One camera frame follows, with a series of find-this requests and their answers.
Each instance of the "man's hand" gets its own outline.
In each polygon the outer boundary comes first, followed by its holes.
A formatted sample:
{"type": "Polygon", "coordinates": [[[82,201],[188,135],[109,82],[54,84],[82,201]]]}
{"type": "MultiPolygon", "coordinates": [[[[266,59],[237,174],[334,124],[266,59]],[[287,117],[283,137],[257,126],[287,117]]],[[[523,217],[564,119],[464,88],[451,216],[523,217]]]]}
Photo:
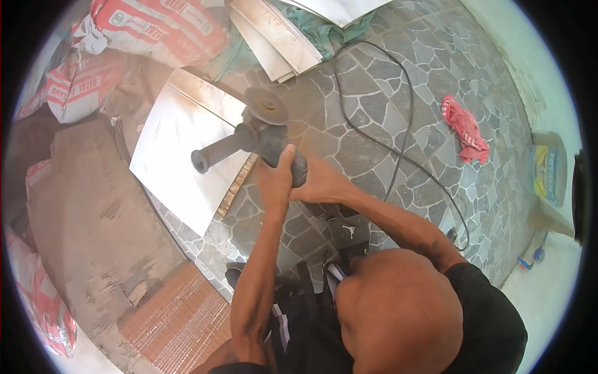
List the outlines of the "man's hand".
{"type": "Polygon", "coordinates": [[[295,146],[288,144],[280,154],[278,167],[271,168],[263,160],[257,170],[258,187],[267,214],[286,215],[292,187],[291,163],[295,158],[295,146]]]}
{"type": "Polygon", "coordinates": [[[356,188],[343,174],[326,160],[313,157],[307,159],[307,181],[291,190],[291,200],[308,203],[342,203],[347,191],[356,188]]]}

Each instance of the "red rag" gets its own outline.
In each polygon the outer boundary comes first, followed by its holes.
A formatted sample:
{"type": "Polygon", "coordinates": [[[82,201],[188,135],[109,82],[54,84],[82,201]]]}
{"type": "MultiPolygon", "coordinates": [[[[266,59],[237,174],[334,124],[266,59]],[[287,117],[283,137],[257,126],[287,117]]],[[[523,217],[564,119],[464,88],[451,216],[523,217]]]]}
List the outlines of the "red rag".
{"type": "Polygon", "coordinates": [[[453,95],[447,95],[443,99],[443,118],[459,135],[462,148],[459,152],[461,161],[470,162],[479,159],[483,165],[488,159],[490,146],[480,135],[480,128],[474,115],[467,109],[461,108],[453,95]]]}

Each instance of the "black electric cable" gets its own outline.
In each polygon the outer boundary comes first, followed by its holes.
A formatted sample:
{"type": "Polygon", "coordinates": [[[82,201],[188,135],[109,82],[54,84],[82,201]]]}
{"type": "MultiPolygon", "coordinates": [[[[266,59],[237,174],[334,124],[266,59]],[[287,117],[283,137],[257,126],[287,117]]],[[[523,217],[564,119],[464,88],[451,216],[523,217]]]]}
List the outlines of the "black electric cable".
{"type": "Polygon", "coordinates": [[[463,222],[463,226],[465,227],[465,233],[467,234],[467,244],[465,245],[465,247],[463,249],[458,249],[460,252],[465,251],[468,247],[469,247],[469,229],[467,228],[467,224],[465,223],[465,218],[463,217],[463,214],[461,214],[461,211],[459,210],[459,207],[457,206],[457,203],[453,200],[453,196],[451,196],[450,192],[446,189],[446,187],[444,187],[442,185],[442,183],[440,183],[440,181],[428,170],[426,170],[426,168],[424,168],[422,165],[418,164],[417,162],[415,162],[414,160],[412,160],[411,158],[407,157],[406,155],[404,155],[405,152],[405,146],[407,145],[407,137],[409,136],[409,131],[411,130],[411,125],[413,124],[413,113],[414,113],[414,90],[413,90],[413,86],[411,85],[411,79],[409,78],[409,74],[407,73],[407,70],[405,70],[405,68],[403,67],[403,65],[393,56],[390,55],[390,53],[388,53],[386,50],[380,48],[378,45],[369,42],[369,41],[365,41],[365,40],[353,40],[350,42],[345,43],[334,55],[334,58],[332,60],[332,64],[334,66],[334,79],[336,80],[337,83],[337,87],[338,87],[338,98],[340,100],[340,108],[341,108],[341,113],[343,114],[343,118],[347,121],[347,124],[349,126],[351,126],[355,131],[357,131],[358,133],[360,133],[361,135],[363,135],[364,137],[368,138],[369,140],[373,141],[374,143],[384,147],[385,149],[393,152],[394,154],[398,155],[398,159],[396,160],[396,166],[395,166],[395,172],[392,174],[392,179],[390,180],[390,184],[388,187],[388,191],[386,192],[386,197],[384,198],[384,201],[388,200],[388,197],[390,196],[390,193],[392,192],[392,186],[395,184],[395,180],[396,180],[396,175],[399,171],[399,165],[401,164],[401,159],[405,159],[407,160],[407,162],[411,163],[412,165],[414,165],[415,167],[417,167],[418,169],[420,169],[421,171],[423,171],[427,176],[429,176],[430,178],[432,178],[432,180],[434,181],[434,183],[436,183],[443,191],[444,193],[448,196],[448,198],[450,199],[451,203],[453,203],[454,208],[457,210],[457,213],[459,214],[459,218],[461,218],[461,222],[463,222]],[[405,131],[405,137],[403,137],[403,144],[401,145],[401,150],[396,150],[392,147],[389,147],[388,145],[382,143],[381,141],[374,139],[372,136],[366,134],[363,130],[361,130],[360,128],[358,128],[357,126],[355,126],[355,124],[353,124],[353,122],[351,122],[351,120],[349,119],[349,117],[347,116],[347,112],[344,108],[344,102],[343,102],[343,89],[341,88],[341,84],[340,84],[340,80],[338,79],[338,57],[340,56],[341,52],[344,51],[345,49],[355,45],[355,44],[359,44],[359,43],[366,43],[369,44],[377,49],[379,49],[382,53],[384,53],[385,55],[387,55],[387,57],[394,62],[395,64],[399,65],[401,67],[401,69],[403,70],[403,72],[405,73],[405,76],[407,77],[407,84],[409,85],[409,97],[410,97],[410,103],[409,103],[409,121],[407,123],[407,130],[405,131]]]}

